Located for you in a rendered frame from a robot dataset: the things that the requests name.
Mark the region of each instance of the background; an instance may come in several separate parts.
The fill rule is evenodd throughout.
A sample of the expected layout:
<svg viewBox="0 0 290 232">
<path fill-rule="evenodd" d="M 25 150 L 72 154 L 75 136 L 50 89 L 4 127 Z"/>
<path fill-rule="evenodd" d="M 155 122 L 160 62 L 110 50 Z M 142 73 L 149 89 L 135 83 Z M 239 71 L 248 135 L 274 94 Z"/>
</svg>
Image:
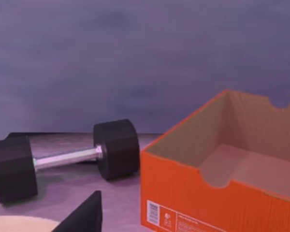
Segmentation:
<svg viewBox="0 0 290 232">
<path fill-rule="evenodd" d="M 0 139 L 164 132 L 226 88 L 288 105 L 290 0 L 0 0 Z"/>
</svg>

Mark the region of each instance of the orange box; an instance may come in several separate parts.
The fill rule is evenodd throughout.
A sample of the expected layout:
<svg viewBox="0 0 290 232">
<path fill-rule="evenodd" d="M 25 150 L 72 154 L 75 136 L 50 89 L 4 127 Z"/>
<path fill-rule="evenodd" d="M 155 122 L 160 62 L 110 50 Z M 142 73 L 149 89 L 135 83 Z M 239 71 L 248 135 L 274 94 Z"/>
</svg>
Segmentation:
<svg viewBox="0 0 290 232">
<path fill-rule="evenodd" d="M 141 153 L 157 232 L 290 232 L 290 105 L 224 91 Z"/>
</svg>

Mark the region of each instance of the dumbbell handle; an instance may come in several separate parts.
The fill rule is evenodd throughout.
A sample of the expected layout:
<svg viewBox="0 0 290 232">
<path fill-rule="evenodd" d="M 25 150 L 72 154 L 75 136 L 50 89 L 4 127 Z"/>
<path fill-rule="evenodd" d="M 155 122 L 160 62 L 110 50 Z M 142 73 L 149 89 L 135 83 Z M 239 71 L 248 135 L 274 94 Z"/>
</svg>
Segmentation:
<svg viewBox="0 0 290 232">
<path fill-rule="evenodd" d="M 83 162 L 86 160 L 99 159 L 102 157 L 101 147 L 97 146 L 92 149 L 86 149 L 81 151 L 75 151 L 66 154 L 60 154 L 55 156 L 48 156 L 33 159 L 35 170 L 42 170 L 46 168 L 58 167 L 68 164 L 74 164 Z"/>
<path fill-rule="evenodd" d="M 140 148 L 147 146 L 154 139 L 161 136 L 161 134 L 138 134 Z M 101 159 L 102 149 L 101 146 L 96 146 L 91 149 L 74 151 L 65 154 L 53 155 L 42 158 L 34 158 L 33 163 L 35 170 L 42 170 L 46 168 L 58 167 L 68 164 L 74 164 L 92 159 Z"/>
</svg>

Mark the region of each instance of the sticker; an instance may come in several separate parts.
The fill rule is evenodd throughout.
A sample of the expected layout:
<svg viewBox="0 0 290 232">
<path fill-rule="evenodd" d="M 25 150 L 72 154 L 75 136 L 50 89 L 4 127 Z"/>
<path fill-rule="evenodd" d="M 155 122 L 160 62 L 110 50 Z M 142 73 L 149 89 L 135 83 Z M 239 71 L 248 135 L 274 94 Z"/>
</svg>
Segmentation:
<svg viewBox="0 0 290 232">
<path fill-rule="evenodd" d="M 147 221 L 168 232 L 226 232 L 151 201 L 147 201 Z"/>
</svg>

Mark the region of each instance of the wall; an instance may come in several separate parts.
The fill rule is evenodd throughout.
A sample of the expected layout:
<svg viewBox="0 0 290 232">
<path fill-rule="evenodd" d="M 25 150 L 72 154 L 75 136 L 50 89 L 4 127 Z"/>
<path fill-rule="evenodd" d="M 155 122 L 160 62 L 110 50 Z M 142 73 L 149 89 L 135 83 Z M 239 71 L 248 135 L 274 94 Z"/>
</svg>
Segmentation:
<svg viewBox="0 0 290 232">
<path fill-rule="evenodd" d="M 0 0 L 0 138 L 163 132 L 226 88 L 290 101 L 290 0 Z"/>
</svg>

